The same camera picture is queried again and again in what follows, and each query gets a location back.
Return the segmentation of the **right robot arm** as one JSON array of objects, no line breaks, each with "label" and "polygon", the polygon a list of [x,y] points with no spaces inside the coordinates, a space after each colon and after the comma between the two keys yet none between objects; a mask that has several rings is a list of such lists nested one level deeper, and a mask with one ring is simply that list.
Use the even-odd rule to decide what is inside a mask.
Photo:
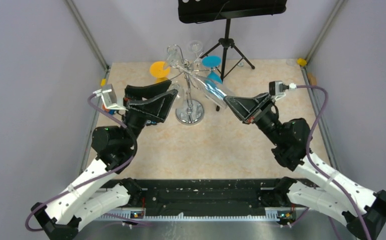
[{"label": "right robot arm", "polygon": [[307,121],[295,118],[282,123],[270,94],[226,96],[224,102],[242,123],[256,125],[274,144],[272,153],[279,165],[315,184],[312,188],[282,178],[274,192],[278,205],[305,206],[338,221],[358,239],[377,239],[386,223],[385,190],[365,188],[325,163],[310,149]]}]

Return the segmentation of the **orange wine glass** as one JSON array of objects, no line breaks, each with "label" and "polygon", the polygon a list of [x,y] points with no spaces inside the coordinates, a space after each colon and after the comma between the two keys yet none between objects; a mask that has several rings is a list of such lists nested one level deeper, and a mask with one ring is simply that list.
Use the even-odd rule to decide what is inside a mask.
[{"label": "orange wine glass", "polygon": [[164,61],[156,61],[151,64],[149,68],[149,73],[156,79],[156,83],[160,83],[165,80],[168,80],[170,68],[166,66]]}]

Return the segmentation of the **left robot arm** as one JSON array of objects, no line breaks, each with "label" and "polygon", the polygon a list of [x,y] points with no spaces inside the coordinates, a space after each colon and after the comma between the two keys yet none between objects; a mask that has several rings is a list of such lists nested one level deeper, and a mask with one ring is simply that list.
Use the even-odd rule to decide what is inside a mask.
[{"label": "left robot arm", "polygon": [[92,93],[103,106],[95,109],[109,117],[110,110],[123,111],[113,126],[93,130],[91,147],[96,157],[89,166],[59,195],[35,204],[30,217],[35,218],[51,240],[72,240],[89,223],[107,212],[123,206],[134,207],[141,200],[141,188],[131,179],[123,179],[105,193],[96,191],[121,173],[138,151],[138,136],[148,122],[163,123],[176,100],[178,90],[170,80],[147,86],[125,88],[117,98],[107,84]]}]

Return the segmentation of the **clear flute glass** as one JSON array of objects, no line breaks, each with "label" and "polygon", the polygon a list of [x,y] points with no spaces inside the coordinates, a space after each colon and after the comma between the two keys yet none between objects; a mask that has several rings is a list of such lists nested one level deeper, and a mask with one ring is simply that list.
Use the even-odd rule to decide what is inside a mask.
[{"label": "clear flute glass", "polygon": [[196,75],[186,68],[178,67],[178,69],[189,78],[192,86],[202,91],[205,96],[212,100],[217,106],[221,109],[227,108],[224,98],[233,95],[230,89],[213,79]]}]

